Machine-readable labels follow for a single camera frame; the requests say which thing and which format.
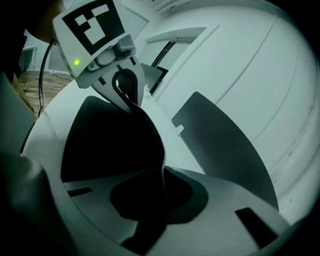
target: wire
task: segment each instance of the wire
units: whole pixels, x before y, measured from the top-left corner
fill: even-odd
[[[60,79],[69,80],[70,82],[73,81],[73,80],[71,80],[71,79],[69,79],[69,78],[66,78],[66,77],[60,77],[60,76],[58,76],[58,75],[55,74],[55,73],[52,73],[52,75],[54,75],[54,76],[56,76],[57,78],[60,78]]]
[[[55,39],[52,38],[51,42],[49,43],[48,48],[45,51],[42,64],[41,64],[41,69],[40,69],[40,75],[39,75],[39,84],[38,84],[38,91],[39,91],[39,102],[40,102],[40,109],[38,112],[38,117],[40,117],[40,114],[43,112],[44,106],[45,106],[45,100],[44,100],[44,91],[43,91],[43,79],[44,79],[44,71],[45,71],[45,65],[46,65],[46,60],[48,57],[48,54],[50,52],[50,49],[52,45],[54,44]]]

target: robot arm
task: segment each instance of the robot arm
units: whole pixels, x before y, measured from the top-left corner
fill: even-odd
[[[78,86],[90,86],[130,113],[141,106],[145,75],[120,0],[85,0],[53,20],[56,46]]]

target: wooden floor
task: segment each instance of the wooden floor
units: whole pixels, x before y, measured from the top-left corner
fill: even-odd
[[[40,72],[38,71],[26,71],[19,77],[19,81],[34,109],[34,114],[36,117],[38,117],[38,112],[40,109],[38,91],[39,74]],[[46,107],[52,101],[52,99],[72,80],[73,78],[70,75],[45,72],[43,74],[42,83],[44,107]]]

